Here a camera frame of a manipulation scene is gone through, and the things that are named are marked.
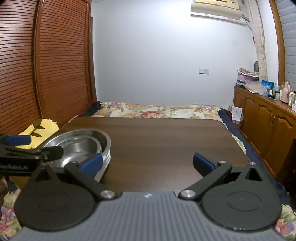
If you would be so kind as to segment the person's left hand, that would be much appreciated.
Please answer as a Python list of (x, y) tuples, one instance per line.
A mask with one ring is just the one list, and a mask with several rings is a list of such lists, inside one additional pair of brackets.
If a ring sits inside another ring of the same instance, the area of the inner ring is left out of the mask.
[(8, 192), (8, 184), (5, 177), (1, 177), (0, 179), (0, 195), (4, 197)]

